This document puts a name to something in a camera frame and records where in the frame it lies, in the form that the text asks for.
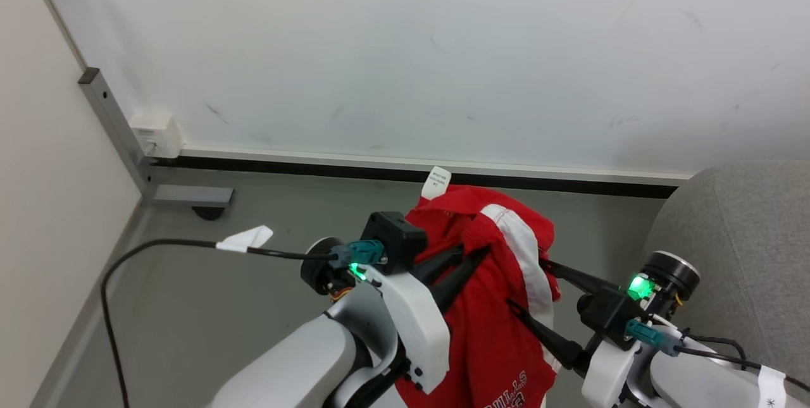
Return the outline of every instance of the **teal connector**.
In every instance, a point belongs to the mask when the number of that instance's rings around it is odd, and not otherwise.
[[[664,354],[673,357],[679,354],[678,351],[675,351],[675,347],[680,345],[679,339],[666,335],[655,328],[651,328],[643,322],[637,321],[637,319],[627,321],[627,325],[625,325],[625,334],[639,340],[642,343],[655,347]]]
[[[385,255],[385,247],[379,240],[355,240],[348,247],[352,249],[352,262],[357,264],[376,264]]]

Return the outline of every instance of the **white tag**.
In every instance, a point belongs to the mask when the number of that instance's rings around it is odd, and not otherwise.
[[[261,247],[272,236],[273,230],[261,225],[227,237],[222,242],[218,242],[216,247],[229,252],[246,253],[248,247]]]
[[[451,182],[451,172],[447,169],[434,166],[422,186],[422,197],[428,200],[440,197],[447,191],[447,186]]]
[[[760,403],[758,408],[785,408],[787,394],[785,393],[785,374],[762,366],[757,379],[760,387]]]

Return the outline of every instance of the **black baseboard trim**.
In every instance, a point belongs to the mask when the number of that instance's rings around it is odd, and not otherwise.
[[[352,168],[304,163],[278,163],[226,158],[178,157],[159,159],[153,166],[165,168],[207,169],[212,171],[267,172],[273,174],[320,175],[323,177],[370,178],[425,182],[428,173],[400,169]],[[592,182],[588,180],[558,180],[557,178],[511,177],[453,173],[453,183],[499,189],[544,190],[573,194],[618,195],[619,197],[648,197],[666,199],[677,187],[641,183]]]

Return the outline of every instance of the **metal bracket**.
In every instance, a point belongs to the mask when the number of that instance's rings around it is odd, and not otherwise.
[[[99,68],[87,68],[78,85],[90,102],[93,111],[101,121],[118,156],[135,185],[150,204],[173,204],[173,206],[190,206],[200,218],[215,220],[219,218],[234,198],[234,189],[221,187],[196,187],[190,185],[168,185],[153,182],[154,168],[142,152],[138,140],[130,129],[127,117],[118,105],[107,81]]]

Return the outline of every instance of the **wall outlet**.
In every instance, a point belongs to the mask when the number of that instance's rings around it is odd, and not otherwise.
[[[179,157],[183,148],[183,137],[170,113],[156,110],[139,111],[130,119],[130,127],[147,157]]]

